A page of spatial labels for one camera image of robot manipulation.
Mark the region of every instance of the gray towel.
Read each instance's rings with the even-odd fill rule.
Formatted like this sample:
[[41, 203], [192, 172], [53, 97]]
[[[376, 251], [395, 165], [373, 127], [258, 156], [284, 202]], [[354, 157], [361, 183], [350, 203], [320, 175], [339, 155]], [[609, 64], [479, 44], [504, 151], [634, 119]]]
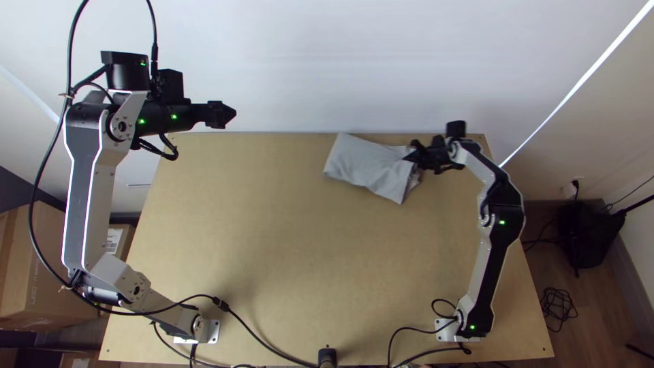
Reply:
[[420, 183], [415, 164], [403, 160], [413, 151], [406, 146], [386, 146], [340, 133], [323, 173], [402, 204], [405, 195]]

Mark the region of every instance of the table top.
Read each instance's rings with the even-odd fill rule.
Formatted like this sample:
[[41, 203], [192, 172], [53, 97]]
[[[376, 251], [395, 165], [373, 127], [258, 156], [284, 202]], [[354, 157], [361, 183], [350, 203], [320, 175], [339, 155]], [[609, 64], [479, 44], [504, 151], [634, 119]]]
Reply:
[[[431, 141], [425, 134], [358, 136], [383, 144]], [[483, 136], [468, 136], [488, 153]], [[197, 293], [225, 299], [264, 340], [296, 358], [315, 363], [329, 345], [340, 365], [385, 365], [393, 331], [433, 330], [430, 302], [456, 303], [466, 293], [478, 250], [481, 184], [468, 170], [427, 172], [397, 205], [324, 177], [335, 137], [172, 134], [179, 159], [159, 163], [127, 263], [173, 301]], [[198, 358], [289, 365], [210, 301], [194, 305], [221, 320], [218, 343], [200, 345]], [[488, 337], [466, 344], [472, 355], [444, 352], [417, 361], [553, 356], [518, 242], [509, 248], [493, 310]], [[448, 346], [434, 335], [402, 332], [392, 362]], [[186, 363], [161, 344], [147, 319], [126, 316], [110, 317], [100, 358]]]

